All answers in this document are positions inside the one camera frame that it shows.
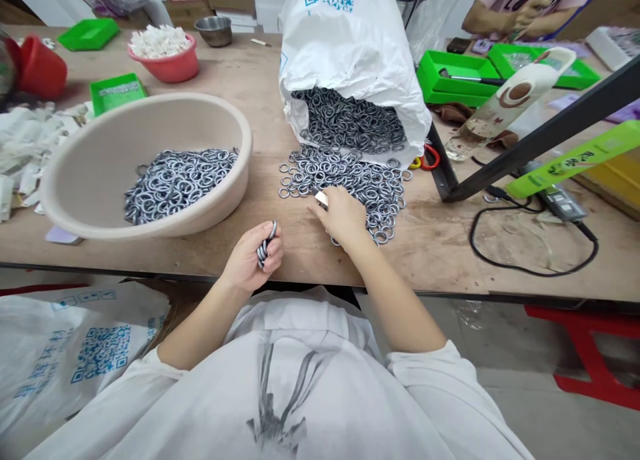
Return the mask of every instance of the white shirt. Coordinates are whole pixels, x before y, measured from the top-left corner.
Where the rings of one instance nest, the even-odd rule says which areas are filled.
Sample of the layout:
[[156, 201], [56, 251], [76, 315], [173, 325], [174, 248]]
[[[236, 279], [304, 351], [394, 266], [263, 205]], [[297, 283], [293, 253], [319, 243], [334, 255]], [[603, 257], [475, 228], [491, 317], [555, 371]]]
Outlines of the white shirt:
[[263, 292], [192, 371], [135, 361], [28, 459], [531, 459], [452, 342], [391, 353], [322, 287]]

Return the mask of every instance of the person's left hand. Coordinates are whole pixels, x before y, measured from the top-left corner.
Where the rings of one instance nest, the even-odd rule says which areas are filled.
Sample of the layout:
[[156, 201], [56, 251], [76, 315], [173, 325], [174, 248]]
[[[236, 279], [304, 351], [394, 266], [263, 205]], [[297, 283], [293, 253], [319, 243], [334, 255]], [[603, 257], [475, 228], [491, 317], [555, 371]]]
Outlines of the person's left hand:
[[268, 221], [246, 232], [233, 248], [220, 280], [248, 293], [262, 287], [282, 262], [282, 228], [278, 224], [275, 237], [267, 247], [269, 256], [265, 260], [264, 271], [258, 267], [256, 250], [264, 240], [269, 238], [272, 230], [273, 222]]

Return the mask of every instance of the scissors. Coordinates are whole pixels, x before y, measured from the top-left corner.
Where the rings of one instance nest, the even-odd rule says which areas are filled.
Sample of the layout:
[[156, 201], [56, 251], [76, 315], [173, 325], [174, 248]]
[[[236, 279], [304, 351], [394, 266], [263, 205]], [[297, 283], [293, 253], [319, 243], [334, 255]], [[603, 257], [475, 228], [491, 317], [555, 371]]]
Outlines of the scissors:
[[433, 164], [432, 165], [428, 164], [427, 159], [425, 158], [425, 155], [423, 155], [422, 157], [415, 158], [413, 163], [410, 164], [409, 166], [410, 170], [417, 170], [418, 168], [422, 168], [422, 170], [430, 171], [430, 170], [434, 170], [435, 168], [438, 167], [438, 165], [440, 165], [440, 155], [438, 154], [438, 152], [430, 144], [425, 143], [425, 152], [427, 151], [430, 154], [432, 154], [433, 158], [435, 159]]

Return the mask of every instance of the wooden workbench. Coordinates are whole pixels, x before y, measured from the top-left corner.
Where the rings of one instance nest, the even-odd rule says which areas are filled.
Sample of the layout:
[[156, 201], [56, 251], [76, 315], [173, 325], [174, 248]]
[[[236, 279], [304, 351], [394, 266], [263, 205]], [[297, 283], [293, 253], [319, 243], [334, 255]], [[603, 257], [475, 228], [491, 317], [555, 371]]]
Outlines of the wooden workbench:
[[[7, 29], [14, 37], [34, 31], [41, 37], [56, 38], [62, 32], [47, 27]], [[197, 91], [224, 98], [247, 116], [255, 141], [244, 200], [225, 221], [196, 235], [131, 243], [85, 240], [77, 246], [46, 242], [50, 221], [31, 209], [21, 209], [0, 225], [0, 263], [216, 277], [242, 233], [262, 221], [278, 219], [283, 228], [285, 256], [272, 279], [362, 285], [348, 256], [332, 246], [324, 229], [306, 211], [305, 204], [310, 200], [278, 197], [282, 178], [278, 165], [298, 147], [285, 122], [278, 91], [280, 37], [259, 36], [273, 48], [251, 43], [251, 36], [236, 35], [231, 46], [211, 49], [196, 35], [200, 74], [188, 82], [168, 85], [128, 58], [125, 50], [128, 36], [122, 32], [105, 50], [97, 52], [72, 53], [57, 46], [56, 52], [69, 66], [67, 90], [58, 105], [67, 107], [89, 100], [90, 82], [131, 71], [138, 74], [150, 95]], [[436, 124], [443, 142], [446, 141], [451, 128], [438, 121]], [[594, 128], [608, 126], [600, 124]], [[492, 155], [486, 151], [479, 156], [489, 160]], [[464, 163], [455, 168], [462, 179], [477, 167]], [[395, 238], [382, 249], [416, 291], [640, 299], [640, 227], [575, 183], [570, 184], [570, 190], [589, 210], [586, 223], [600, 238], [601, 250], [598, 258], [581, 272], [557, 279], [497, 269], [474, 256], [467, 232], [474, 214], [487, 206], [481, 195], [462, 203], [443, 204], [431, 174], [421, 170], [415, 172], [405, 188], [407, 208], [397, 218]], [[478, 230], [479, 247], [498, 260], [540, 269], [546, 251], [542, 242], [526, 230], [507, 233], [502, 228], [504, 222], [505, 216], [500, 214], [483, 221]], [[553, 246], [557, 268], [577, 264], [590, 252], [591, 244], [574, 227], [554, 225], [543, 234]]]

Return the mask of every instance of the hand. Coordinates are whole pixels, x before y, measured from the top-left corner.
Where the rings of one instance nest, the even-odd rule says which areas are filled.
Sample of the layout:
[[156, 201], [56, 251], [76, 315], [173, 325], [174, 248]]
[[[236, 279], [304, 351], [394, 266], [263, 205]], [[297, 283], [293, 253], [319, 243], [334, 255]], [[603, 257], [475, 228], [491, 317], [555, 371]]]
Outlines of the hand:
[[542, 10], [550, 6], [553, 0], [528, 0], [517, 12], [511, 14], [505, 28], [507, 33], [526, 30], [536, 18], [542, 14]]
[[325, 211], [316, 199], [307, 209], [318, 217], [325, 230], [345, 248], [360, 241], [371, 242], [365, 206], [342, 186], [329, 187], [323, 193], [329, 198], [329, 210]]
[[272, 230], [273, 222], [268, 221], [246, 232], [233, 248], [220, 280], [248, 293], [262, 287], [282, 263], [282, 228], [278, 225], [275, 237], [267, 247], [269, 256], [265, 260], [264, 271], [258, 267], [256, 250], [264, 240], [269, 238]]

